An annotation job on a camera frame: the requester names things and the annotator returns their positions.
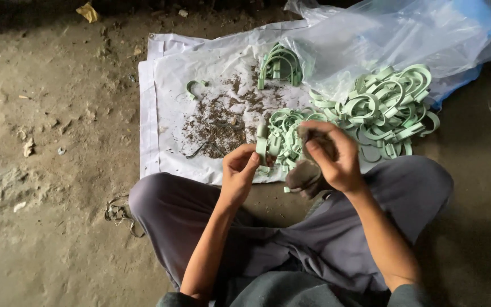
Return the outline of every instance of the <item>right hand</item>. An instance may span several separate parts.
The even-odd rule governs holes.
[[[351,137],[328,122],[304,121],[301,125],[327,133],[335,143],[338,152],[336,161],[332,161],[315,140],[306,143],[310,155],[320,166],[323,177],[332,187],[344,194],[366,188],[367,185],[359,170],[357,143]]]

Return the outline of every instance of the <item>person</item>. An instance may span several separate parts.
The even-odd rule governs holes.
[[[331,123],[301,124],[336,144],[337,161],[314,140],[306,146],[337,191],[291,227],[259,227],[240,208],[260,163],[254,144],[222,159],[221,189],[167,173],[134,185],[130,210],[178,291],[158,306],[429,304],[409,246],[448,202],[448,172],[403,156],[362,175],[347,134]]]

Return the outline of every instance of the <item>left hand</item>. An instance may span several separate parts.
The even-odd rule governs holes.
[[[251,190],[253,176],[261,163],[255,144],[242,144],[222,159],[222,186],[218,204],[241,206]]]

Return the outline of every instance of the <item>concrete floor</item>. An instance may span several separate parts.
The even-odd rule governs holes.
[[[145,306],[171,290],[148,239],[103,218],[105,203],[138,179],[138,84],[128,73],[137,76],[149,32],[215,38],[290,18],[279,9],[173,10],[87,24],[73,13],[1,29],[0,306]],[[143,53],[134,56],[135,46]],[[416,252],[439,306],[491,306],[491,63],[439,115],[440,130],[415,150],[448,169],[455,198]],[[31,157],[20,131],[35,140]],[[310,204],[267,184],[245,206],[289,226]]]

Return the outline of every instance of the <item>grey trousers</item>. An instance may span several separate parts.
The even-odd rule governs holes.
[[[380,206],[411,244],[453,190],[448,172],[421,156],[386,161],[364,176]],[[130,191],[130,210],[176,290],[219,191],[167,173],[142,178]],[[238,212],[218,278],[258,276],[295,257],[306,272],[341,288],[360,293],[387,289],[357,212],[341,192],[332,192],[308,219],[291,227],[254,227],[253,223],[248,213]]]

